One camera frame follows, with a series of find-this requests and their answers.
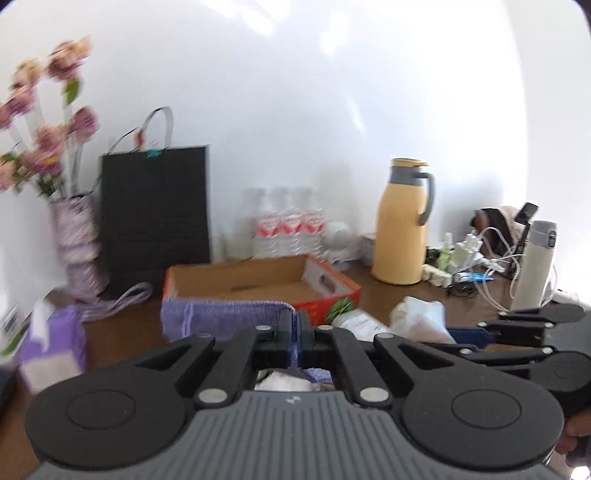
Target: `finger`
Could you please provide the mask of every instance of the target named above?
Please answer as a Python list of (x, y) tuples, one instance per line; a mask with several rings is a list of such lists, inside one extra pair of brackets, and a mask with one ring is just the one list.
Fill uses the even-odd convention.
[(591, 410), (584, 410), (570, 417), (566, 422), (564, 432), (571, 437), (591, 435)]
[(556, 452), (561, 455), (565, 455), (566, 453), (572, 452), (575, 448), (577, 448), (577, 443), (579, 442), (578, 437), (571, 437), (569, 435), (563, 434), (562, 437), (558, 440), (556, 444)]

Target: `white fan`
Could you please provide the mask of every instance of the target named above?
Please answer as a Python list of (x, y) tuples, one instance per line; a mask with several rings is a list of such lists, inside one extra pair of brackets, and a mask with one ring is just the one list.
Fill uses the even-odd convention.
[(353, 233), (346, 223), (328, 222), (324, 229), (322, 243), (326, 247), (326, 261), (338, 270), (349, 268), (348, 248), (353, 242)]

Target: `red cardboard box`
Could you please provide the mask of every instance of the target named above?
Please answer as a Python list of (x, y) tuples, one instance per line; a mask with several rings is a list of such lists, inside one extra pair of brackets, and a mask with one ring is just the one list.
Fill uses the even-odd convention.
[(306, 309), (312, 325), (359, 306), (361, 287), (311, 255), (168, 269), (164, 298), (276, 300)]

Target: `red and white label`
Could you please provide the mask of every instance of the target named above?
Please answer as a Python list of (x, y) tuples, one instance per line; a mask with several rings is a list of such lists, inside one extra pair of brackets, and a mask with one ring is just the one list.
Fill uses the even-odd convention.
[(278, 218), (259, 218), (256, 223), (256, 234), (259, 238), (273, 238), (279, 233)]
[(322, 233), (324, 231), (324, 217), (322, 215), (306, 215), (304, 229), (307, 233)]
[(281, 224), (281, 232), (284, 235), (294, 235), (300, 233), (303, 224), (303, 218), (301, 215), (287, 215), (283, 217)]

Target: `tissue pack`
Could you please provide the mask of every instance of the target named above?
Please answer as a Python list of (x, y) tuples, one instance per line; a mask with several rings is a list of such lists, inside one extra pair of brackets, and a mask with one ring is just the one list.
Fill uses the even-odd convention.
[(74, 306), (53, 312), (43, 335), (27, 332), (19, 349), (19, 372), (33, 394), (84, 373), (86, 335)]

